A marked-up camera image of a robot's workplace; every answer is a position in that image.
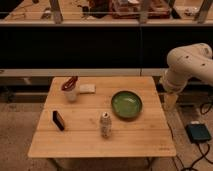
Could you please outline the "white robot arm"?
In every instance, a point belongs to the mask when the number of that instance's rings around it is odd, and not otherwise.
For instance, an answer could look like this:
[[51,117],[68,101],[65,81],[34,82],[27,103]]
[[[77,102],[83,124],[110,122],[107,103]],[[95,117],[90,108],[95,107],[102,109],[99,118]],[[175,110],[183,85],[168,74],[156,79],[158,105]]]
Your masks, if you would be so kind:
[[168,68],[161,77],[166,94],[164,108],[172,110],[178,94],[186,87],[190,78],[195,77],[213,87],[213,50],[206,43],[180,46],[169,51]]

